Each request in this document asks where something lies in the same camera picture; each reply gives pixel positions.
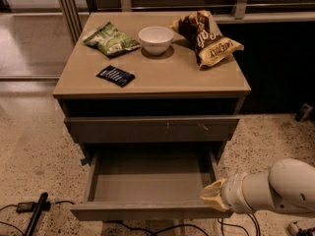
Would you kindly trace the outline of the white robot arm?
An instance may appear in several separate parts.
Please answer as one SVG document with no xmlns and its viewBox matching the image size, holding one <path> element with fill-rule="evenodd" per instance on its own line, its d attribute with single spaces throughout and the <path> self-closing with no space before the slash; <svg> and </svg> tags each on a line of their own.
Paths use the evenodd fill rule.
<svg viewBox="0 0 315 236">
<path fill-rule="evenodd" d="M 315 167 L 285 158 L 263 173 L 237 173 L 205 187 L 200 199 L 219 211 L 269 210 L 307 216 L 315 212 Z"/>
</svg>

